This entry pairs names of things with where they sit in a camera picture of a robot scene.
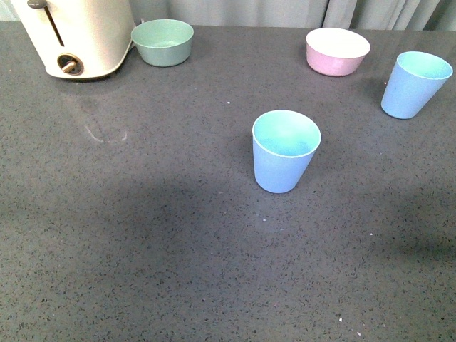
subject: cup rim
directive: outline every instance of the cup rim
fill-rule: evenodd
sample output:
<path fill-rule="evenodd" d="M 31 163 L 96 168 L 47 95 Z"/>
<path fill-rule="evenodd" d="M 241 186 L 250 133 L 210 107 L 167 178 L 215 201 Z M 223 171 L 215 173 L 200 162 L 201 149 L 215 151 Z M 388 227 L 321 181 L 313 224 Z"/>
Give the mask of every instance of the cup rim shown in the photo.
<path fill-rule="evenodd" d="M 274 152 L 274 151 L 271 151 L 270 149 L 267 149 L 263 146 L 263 144 L 261 144 L 256 135 L 255 135 L 255 127 L 257 125 L 257 123 L 259 122 L 259 120 L 261 120 L 264 116 L 266 115 L 273 115 L 273 114 L 276 114 L 278 112 L 282 112 L 282 113 L 287 113 L 287 114 L 290 114 L 290 115 L 293 115 L 293 116 L 297 116 L 299 115 L 300 118 L 303 118 L 304 120 L 310 122 L 310 124 L 312 124 L 315 128 L 316 128 L 316 131 L 318 132 L 318 142 L 315 144 L 315 147 L 310 150 L 309 152 L 306 152 L 306 153 L 303 153 L 303 154 L 300 154 L 300 155 L 281 155 L 280 153 L 277 153 L 277 152 Z M 301 114 L 301 113 L 298 113 L 298 112 L 295 112 L 294 110 L 287 110 L 287 109 L 277 109 L 277 110 L 271 110 L 269 112 L 266 112 L 266 113 L 263 113 L 261 114 L 255 121 L 254 121 L 254 124 L 252 126 L 252 135 L 253 135 L 253 138 L 254 140 L 256 141 L 256 143 L 261 146 L 262 149 L 266 150 L 267 152 L 271 153 L 272 155 L 275 155 L 277 157 L 282 157 L 282 158 L 287 158 L 287 159 L 295 159 L 295 158 L 301 158 L 301 157 L 305 157 L 307 155 L 311 155 L 312 153 L 314 153 L 317 148 L 320 146 L 321 144 L 321 131 L 320 131 L 320 128 L 317 126 L 317 124 L 312 120 L 310 119 L 308 116 L 305 116 L 304 114 Z"/>
<path fill-rule="evenodd" d="M 419 55 L 419 56 L 431 56 L 432 58 L 434 58 L 436 61 L 439 61 L 439 63 L 441 63 L 442 65 L 444 65 L 447 69 L 448 69 L 448 73 L 446 74 L 446 76 L 443 76 L 443 77 L 428 77 L 428 76 L 424 76 L 424 75 L 420 75 L 419 73 L 414 73 L 412 72 L 409 68 L 405 67 L 403 65 L 403 63 L 401 63 L 401 57 L 405 56 L 405 55 L 410 55 L 410 54 L 414 54 L 414 55 Z M 407 71 L 409 74 L 411 75 L 414 75 L 416 77 L 419 77 L 419 78 L 424 78 L 426 80 L 435 80 L 435 81 L 438 81 L 438 80 L 445 80 L 449 77 L 451 77 L 451 75 L 453 74 L 453 67 L 451 66 L 451 64 L 449 64 L 445 59 L 439 57 L 439 56 L 436 56 L 436 55 L 433 55 L 431 53 L 427 53 L 427 52 L 422 52 L 422 51 L 406 51 L 406 52 L 402 52 L 399 54 L 399 56 L 396 58 L 396 63 L 405 71 Z"/>
<path fill-rule="evenodd" d="M 346 51 L 344 51 L 345 53 L 341 53 L 332 48 L 334 41 L 340 41 L 341 39 L 350 39 L 355 49 L 350 51 L 350 53 L 347 53 Z M 316 52 L 332 58 L 360 58 L 366 56 L 369 51 L 371 51 L 371 44 L 362 35 L 344 28 L 339 29 L 336 27 L 316 28 L 310 31 L 306 36 L 306 43 Z"/>
<path fill-rule="evenodd" d="M 181 41 L 179 42 L 178 44 L 176 45 L 173 45 L 173 46 L 151 46 L 151 45 L 145 45 L 141 42 L 138 42 L 137 40 L 135 40 L 133 38 L 133 35 L 135 34 L 135 32 L 140 32 L 140 30 L 145 30 L 148 26 L 151 26 L 151 25 L 155 25 L 155 24 L 158 24 L 160 22 L 165 22 L 165 23 L 170 23 L 170 22 L 174 22 L 174 23 L 178 23 L 179 25 L 181 25 L 182 27 L 185 27 L 185 28 L 188 28 L 190 29 L 190 37 L 185 39 L 184 41 Z M 193 29 L 192 25 L 190 25 L 189 23 L 186 23 L 185 21 L 181 21 L 181 20 L 176 20 L 176 19 L 155 19 L 155 20 L 150 20 L 150 21 L 145 21 L 144 23 L 141 23 L 139 25 L 137 25 L 132 31 L 131 31 L 131 39 L 133 41 L 133 43 L 135 43 L 135 45 L 137 46 L 142 46 L 144 48 L 152 48 L 154 50 L 161 50 L 161 49 L 164 49 L 164 48 L 173 48 L 173 47 L 176 47 L 176 46 L 180 46 L 182 44 L 185 44 L 187 43 L 189 40 L 191 40 L 193 38 L 193 36 L 195 35 L 195 30 Z"/>

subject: curtain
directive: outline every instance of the curtain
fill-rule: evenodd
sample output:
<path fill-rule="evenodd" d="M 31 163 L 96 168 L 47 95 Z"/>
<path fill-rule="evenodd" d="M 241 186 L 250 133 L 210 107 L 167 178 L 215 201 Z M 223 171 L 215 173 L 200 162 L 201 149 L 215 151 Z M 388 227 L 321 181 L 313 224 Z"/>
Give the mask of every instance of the curtain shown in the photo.
<path fill-rule="evenodd" d="M 456 31 L 456 0 L 130 0 L 130 3 L 138 22 L 172 18 L 192 25 Z M 1 0 L 0 20 L 18 19 L 11 0 Z"/>

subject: white appliance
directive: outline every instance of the white appliance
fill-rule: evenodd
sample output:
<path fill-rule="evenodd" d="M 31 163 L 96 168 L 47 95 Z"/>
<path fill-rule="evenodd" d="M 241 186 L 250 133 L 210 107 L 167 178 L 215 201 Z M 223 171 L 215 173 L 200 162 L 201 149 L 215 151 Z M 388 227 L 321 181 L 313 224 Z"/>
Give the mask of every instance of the white appliance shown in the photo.
<path fill-rule="evenodd" d="M 122 64 L 135 28 L 128 0 L 11 0 L 46 72 L 97 78 Z"/>

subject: light blue cup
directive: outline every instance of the light blue cup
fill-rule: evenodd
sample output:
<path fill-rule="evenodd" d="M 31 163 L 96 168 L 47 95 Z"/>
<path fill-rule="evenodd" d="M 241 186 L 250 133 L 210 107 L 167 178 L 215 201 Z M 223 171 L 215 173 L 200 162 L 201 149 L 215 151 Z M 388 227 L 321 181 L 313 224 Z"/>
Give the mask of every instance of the light blue cup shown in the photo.
<path fill-rule="evenodd" d="M 413 118 L 453 74 L 451 65 L 425 52 L 400 54 L 382 99 L 382 109 L 398 119 Z"/>
<path fill-rule="evenodd" d="M 273 110 L 252 128 L 255 179 L 273 193 L 293 189 L 321 142 L 314 121 L 290 110 Z"/>

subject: appliance knob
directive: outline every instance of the appliance knob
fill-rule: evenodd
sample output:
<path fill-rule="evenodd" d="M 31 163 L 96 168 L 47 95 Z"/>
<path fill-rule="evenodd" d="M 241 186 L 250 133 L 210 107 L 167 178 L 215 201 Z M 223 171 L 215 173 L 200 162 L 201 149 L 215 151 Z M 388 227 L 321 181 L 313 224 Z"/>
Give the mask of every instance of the appliance knob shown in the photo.
<path fill-rule="evenodd" d="M 83 62 L 70 53 L 64 53 L 57 58 L 58 67 L 68 75 L 77 76 L 84 70 Z"/>

